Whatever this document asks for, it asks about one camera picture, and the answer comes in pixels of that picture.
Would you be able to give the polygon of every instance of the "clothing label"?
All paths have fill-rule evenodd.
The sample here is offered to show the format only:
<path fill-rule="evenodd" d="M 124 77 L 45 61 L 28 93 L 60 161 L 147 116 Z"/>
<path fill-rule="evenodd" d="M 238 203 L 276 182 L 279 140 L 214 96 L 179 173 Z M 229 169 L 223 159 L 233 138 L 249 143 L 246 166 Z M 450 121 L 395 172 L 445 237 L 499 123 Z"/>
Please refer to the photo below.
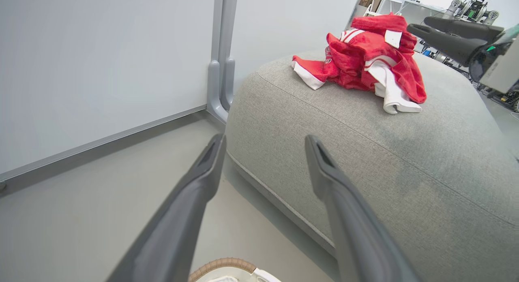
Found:
<path fill-rule="evenodd" d="M 400 38 L 402 38 L 402 32 L 395 32 L 386 30 L 386 42 L 398 49 L 400 47 Z"/>

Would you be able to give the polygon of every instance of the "gray ottoman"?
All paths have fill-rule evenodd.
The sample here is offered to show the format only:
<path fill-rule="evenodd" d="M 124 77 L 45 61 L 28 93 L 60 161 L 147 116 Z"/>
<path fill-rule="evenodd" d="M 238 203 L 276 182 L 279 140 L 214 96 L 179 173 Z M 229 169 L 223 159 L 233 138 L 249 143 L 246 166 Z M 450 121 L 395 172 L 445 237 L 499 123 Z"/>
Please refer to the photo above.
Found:
<path fill-rule="evenodd" d="M 323 59 L 323 51 L 303 53 Z M 426 281 L 517 277 L 519 164 L 469 81 L 420 54 L 423 112 L 390 115 L 382 98 L 326 83 L 311 90 L 291 57 L 237 91 L 227 152 L 244 177 L 334 254 L 313 194 L 304 136 L 317 135 Z"/>

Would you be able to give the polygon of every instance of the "white wall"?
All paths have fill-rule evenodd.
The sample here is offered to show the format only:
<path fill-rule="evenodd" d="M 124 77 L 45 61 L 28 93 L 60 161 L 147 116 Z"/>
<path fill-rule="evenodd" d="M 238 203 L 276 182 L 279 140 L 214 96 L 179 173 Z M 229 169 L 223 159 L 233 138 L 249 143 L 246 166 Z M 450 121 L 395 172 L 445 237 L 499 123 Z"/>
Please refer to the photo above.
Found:
<path fill-rule="evenodd" d="M 452 0 L 419 0 L 421 3 L 434 5 L 447 9 Z M 485 0 L 488 2 L 489 11 L 498 11 L 499 17 L 495 20 L 494 25 L 508 29 L 519 23 L 517 16 L 517 1 L 519 0 Z"/>
<path fill-rule="evenodd" d="M 238 0 L 231 56 L 235 90 L 262 64 L 327 46 L 341 34 L 357 0 Z"/>
<path fill-rule="evenodd" d="M 214 0 L 0 0 L 0 173 L 206 104 Z"/>

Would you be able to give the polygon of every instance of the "red and white clothing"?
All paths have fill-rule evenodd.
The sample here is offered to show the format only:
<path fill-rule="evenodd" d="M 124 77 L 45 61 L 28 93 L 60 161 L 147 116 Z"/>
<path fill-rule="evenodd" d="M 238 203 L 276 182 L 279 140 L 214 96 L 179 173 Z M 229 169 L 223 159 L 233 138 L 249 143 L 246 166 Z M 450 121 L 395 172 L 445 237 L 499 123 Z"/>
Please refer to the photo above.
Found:
<path fill-rule="evenodd" d="M 384 97 L 391 114 L 420 112 L 427 98 L 420 70 L 413 59 L 416 38 L 402 16 L 354 18 L 340 38 L 328 34 L 324 62 L 293 57 L 292 67 L 314 90 L 326 81 L 344 88 L 371 90 Z"/>

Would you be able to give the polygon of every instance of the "gray fabric sofa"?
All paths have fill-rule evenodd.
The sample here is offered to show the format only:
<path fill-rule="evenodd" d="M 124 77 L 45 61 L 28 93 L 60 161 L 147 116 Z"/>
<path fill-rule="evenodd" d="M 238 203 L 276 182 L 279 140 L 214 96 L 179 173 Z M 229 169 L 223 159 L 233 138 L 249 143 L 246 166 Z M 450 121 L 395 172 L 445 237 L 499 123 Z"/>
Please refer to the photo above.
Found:
<path fill-rule="evenodd" d="M 323 59 L 323 51 L 300 54 Z M 519 164 L 470 82 L 415 55 L 423 112 L 390 115 L 382 98 L 326 83 L 311 90 L 291 57 L 262 66 L 237 91 L 227 152 L 284 214 L 334 254 L 313 194 L 304 136 L 317 135 L 426 281 L 513 281 L 519 269 Z"/>

